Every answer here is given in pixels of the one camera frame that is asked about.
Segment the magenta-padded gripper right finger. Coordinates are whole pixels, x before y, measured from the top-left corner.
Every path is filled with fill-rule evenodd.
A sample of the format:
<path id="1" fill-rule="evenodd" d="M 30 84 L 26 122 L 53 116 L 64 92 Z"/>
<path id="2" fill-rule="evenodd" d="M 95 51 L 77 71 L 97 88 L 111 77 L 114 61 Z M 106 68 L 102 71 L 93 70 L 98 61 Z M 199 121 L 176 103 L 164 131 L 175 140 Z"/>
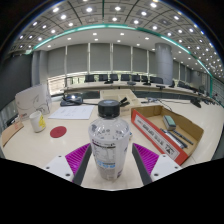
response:
<path id="1" fill-rule="evenodd" d="M 168 155 L 158 155 L 136 143 L 132 144 L 132 154 L 144 185 L 181 170 Z"/>

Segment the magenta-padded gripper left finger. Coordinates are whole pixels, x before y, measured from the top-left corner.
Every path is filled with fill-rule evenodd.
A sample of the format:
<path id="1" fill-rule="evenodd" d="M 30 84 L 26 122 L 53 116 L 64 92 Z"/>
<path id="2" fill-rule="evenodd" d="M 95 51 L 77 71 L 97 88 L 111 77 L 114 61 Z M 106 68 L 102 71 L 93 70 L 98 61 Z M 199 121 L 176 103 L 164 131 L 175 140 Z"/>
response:
<path id="1" fill-rule="evenodd" d="M 69 154 L 56 156 L 44 169 L 76 185 L 83 181 L 88 161 L 91 155 L 91 145 L 83 145 Z"/>

